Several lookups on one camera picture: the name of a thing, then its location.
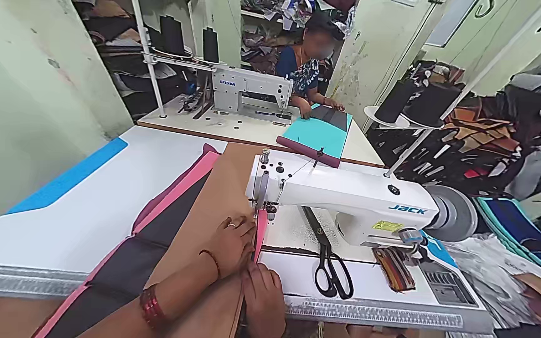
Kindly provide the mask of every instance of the black scissors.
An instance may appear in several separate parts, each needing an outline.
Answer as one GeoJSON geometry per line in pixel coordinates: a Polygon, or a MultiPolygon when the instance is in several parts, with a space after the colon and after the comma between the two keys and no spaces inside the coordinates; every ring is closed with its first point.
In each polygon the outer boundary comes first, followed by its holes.
{"type": "Polygon", "coordinates": [[[304,214],[308,219],[308,223],[310,223],[310,227],[312,228],[312,231],[314,232],[314,235],[316,236],[316,239],[319,241],[320,244],[320,262],[319,266],[314,272],[314,284],[316,284],[316,288],[319,289],[319,292],[326,297],[335,297],[337,294],[339,294],[342,300],[351,298],[354,294],[354,285],[352,285],[352,279],[350,278],[350,273],[348,272],[346,265],[339,256],[337,256],[331,251],[331,243],[329,243],[327,235],[323,231],[323,228],[321,228],[319,220],[316,219],[316,216],[314,216],[314,212],[312,212],[312,209],[310,209],[310,207],[308,206],[303,206],[302,210],[304,210],[304,214]],[[346,293],[346,291],[344,290],[342,282],[340,282],[337,273],[335,272],[335,268],[333,267],[333,263],[331,262],[331,257],[336,258],[342,265],[342,269],[346,274],[346,279],[348,280],[348,293],[346,293]],[[329,267],[328,272],[325,267],[325,260],[327,260],[327,266],[329,267]],[[319,271],[323,271],[325,277],[327,278],[328,288],[326,290],[321,288],[319,285],[319,271]]]}

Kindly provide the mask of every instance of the metal ruler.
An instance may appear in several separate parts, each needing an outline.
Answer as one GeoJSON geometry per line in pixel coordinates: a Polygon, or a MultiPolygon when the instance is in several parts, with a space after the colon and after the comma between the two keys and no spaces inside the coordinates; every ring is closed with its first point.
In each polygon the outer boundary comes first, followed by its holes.
{"type": "Polygon", "coordinates": [[[288,295],[285,301],[287,315],[296,319],[474,333],[492,330],[486,312],[477,309],[288,295]],[[477,325],[486,319],[487,325],[477,325]]]}
{"type": "Polygon", "coordinates": [[[71,271],[0,266],[0,296],[20,298],[66,297],[88,274],[71,271]]]}

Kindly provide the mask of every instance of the warning label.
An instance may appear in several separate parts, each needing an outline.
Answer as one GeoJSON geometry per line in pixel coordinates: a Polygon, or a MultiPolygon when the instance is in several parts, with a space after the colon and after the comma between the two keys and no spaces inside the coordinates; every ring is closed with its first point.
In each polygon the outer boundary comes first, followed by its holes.
{"type": "Polygon", "coordinates": [[[392,222],[387,222],[387,221],[379,221],[379,222],[377,222],[377,224],[375,224],[373,226],[373,229],[386,230],[386,231],[389,231],[389,232],[394,232],[394,231],[398,230],[399,228],[401,228],[403,226],[404,226],[404,224],[392,223],[392,222]]]}

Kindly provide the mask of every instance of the white pole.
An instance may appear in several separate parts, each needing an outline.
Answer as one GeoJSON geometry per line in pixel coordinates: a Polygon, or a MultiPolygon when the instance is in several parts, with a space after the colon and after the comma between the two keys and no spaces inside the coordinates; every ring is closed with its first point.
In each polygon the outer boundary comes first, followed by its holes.
{"type": "Polygon", "coordinates": [[[154,87],[154,95],[156,95],[156,102],[158,103],[158,110],[160,111],[160,117],[163,119],[167,115],[164,113],[164,107],[162,105],[162,96],[160,95],[160,88],[157,86],[156,72],[154,71],[154,62],[150,56],[149,39],[147,37],[146,27],[143,24],[143,16],[141,14],[141,7],[139,6],[139,0],[132,0],[133,11],[135,12],[135,19],[137,20],[137,30],[139,30],[139,37],[141,38],[141,45],[143,46],[143,55],[147,69],[150,71],[150,78],[152,79],[152,87],[154,87]]]}
{"type": "MultiPolygon", "coordinates": [[[[513,36],[510,41],[508,41],[507,45],[505,47],[503,47],[503,49],[500,50],[500,52],[492,59],[492,61],[490,61],[490,63],[487,64],[487,66],[482,70],[481,73],[479,73],[472,81],[469,82],[469,84],[467,84],[467,86],[465,86],[465,88],[463,88],[462,92],[461,92],[461,95],[459,95],[456,100],[448,107],[448,109],[446,109],[446,111],[442,114],[442,116],[440,117],[440,120],[443,120],[445,119],[449,114],[450,112],[452,112],[456,106],[458,106],[459,102],[462,101],[462,99],[465,98],[465,96],[467,96],[467,94],[469,92],[471,92],[471,90],[473,89],[473,87],[475,87],[477,85],[477,83],[479,83],[479,81],[481,81],[483,79],[483,77],[490,71],[492,70],[492,68],[494,67],[494,65],[496,65],[500,59],[502,59],[502,57],[504,57],[504,55],[508,52],[508,50],[515,44],[515,42],[517,42],[517,40],[519,40],[519,38],[521,38],[521,36],[523,34],[525,34],[525,32],[530,29],[530,27],[536,23],[536,21],[538,19],[540,19],[541,17],[541,6],[540,8],[537,9],[537,11],[529,18],[527,19],[527,21],[525,21],[525,23],[523,24],[523,27],[521,27],[521,29],[515,34],[515,36],[513,36]]],[[[412,145],[410,145],[410,147],[405,150],[402,155],[400,156],[400,158],[398,158],[398,161],[396,161],[394,163],[394,165],[389,169],[389,171],[387,173],[384,174],[385,177],[389,177],[391,176],[394,171],[396,169],[398,169],[399,166],[402,165],[402,163],[404,163],[404,161],[406,160],[406,158],[408,158],[410,156],[410,154],[423,142],[425,141],[425,139],[429,136],[429,134],[431,134],[431,132],[433,131],[433,129],[425,129],[423,131],[423,133],[421,134],[421,136],[419,136],[417,138],[416,141],[414,141],[414,143],[412,145]]]]}

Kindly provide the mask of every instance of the woman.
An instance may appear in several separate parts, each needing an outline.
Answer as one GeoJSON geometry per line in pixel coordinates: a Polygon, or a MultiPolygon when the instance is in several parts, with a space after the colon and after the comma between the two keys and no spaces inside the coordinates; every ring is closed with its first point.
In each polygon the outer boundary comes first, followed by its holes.
{"type": "Polygon", "coordinates": [[[212,283],[241,273],[252,338],[278,338],[285,332],[285,301],[279,275],[250,261],[254,222],[225,219],[199,255],[183,269],[91,327],[80,338],[159,337],[199,299],[212,283]]]}
{"type": "Polygon", "coordinates": [[[312,107],[308,101],[344,110],[344,106],[317,91],[319,60],[328,57],[335,41],[343,39],[342,31],[322,12],[315,12],[306,22],[303,43],[288,46],[275,65],[275,74],[293,80],[290,103],[300,109],[303,119],[310,117],[312,107]]]}

